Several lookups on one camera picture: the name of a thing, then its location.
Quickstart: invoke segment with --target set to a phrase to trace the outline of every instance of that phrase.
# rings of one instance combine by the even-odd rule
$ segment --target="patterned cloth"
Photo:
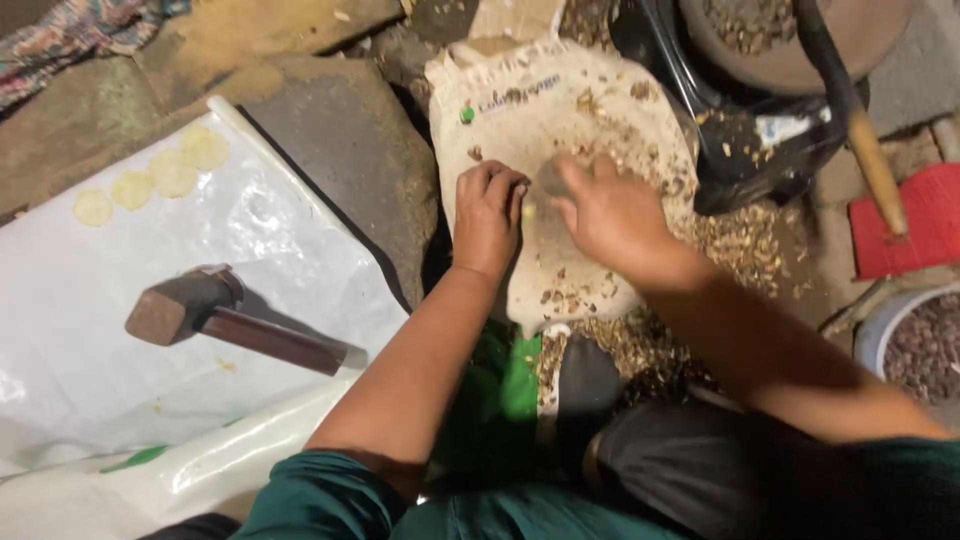
[[[0,38],[0,110],[71,63],[132,55],[165,18],[189,11],[190,0],[63,0],[34,26]]]

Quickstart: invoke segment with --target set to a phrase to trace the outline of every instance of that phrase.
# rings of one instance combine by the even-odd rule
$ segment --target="black pants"
[[[770,417],[644,404],[601,433],[604,492],[628,511],[708,539],[882,536],[844,455]]]

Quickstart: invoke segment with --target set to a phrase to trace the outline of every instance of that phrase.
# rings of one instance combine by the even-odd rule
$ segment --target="green shirt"
[[[891,439],[847,447],[893,537],[960,534],[960,442]],[[363,465],[334,452],[279,462],[234,539],[682,538],[549,485],[433,499],[407,508]]]

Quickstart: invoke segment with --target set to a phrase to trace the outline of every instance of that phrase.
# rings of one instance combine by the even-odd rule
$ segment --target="dark green sleeve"
[[[355,459],[307,451],[274,466],[232,538],[387,538],[405,510],[396,490]]]
[[[960,442],[898,438],[846,447],[894,538],[960,532]]]

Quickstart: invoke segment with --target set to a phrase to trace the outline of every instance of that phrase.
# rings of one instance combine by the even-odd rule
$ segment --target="round yellow slice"
[[[100,227],[113,215],[113,203],[103,189],[90,189],[77,195],[73,215],[88,227]]]
[[[134,211],[154,195],[154,177],[143,171],[127,171],[110,188],[110,198],[121,207]]]
[[[223,165],[230,157],[230,146],[223,135],[204,126],[191,126],[180,136],[183,152],[198,169],[207,172]]]
[[[147,167],[156,194],[167,199],[186,197],[197,184],[197,169],[181,150],[164,150]]]

